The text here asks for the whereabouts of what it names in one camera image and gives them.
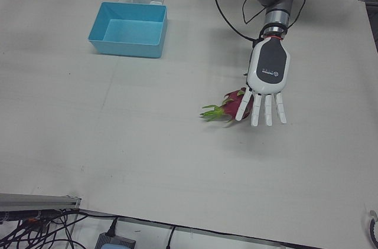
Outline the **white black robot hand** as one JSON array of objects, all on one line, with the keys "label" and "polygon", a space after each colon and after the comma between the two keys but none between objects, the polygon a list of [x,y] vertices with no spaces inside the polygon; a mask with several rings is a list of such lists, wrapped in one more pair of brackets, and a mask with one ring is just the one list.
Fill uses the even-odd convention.
[{"label": "white black robot hand", "polygon": [[264,111],[265,124],[271,126],[273,106],[276,107],[280,122],[286,123],[282,90],[286,86],[290,60],[289,52],[277,36],[266,37],[255,45],[246,76],[246,91],[235,117],[237,121],[242,120],[247,105],[253,100],[252,126],[258,125],[261,109]]}]

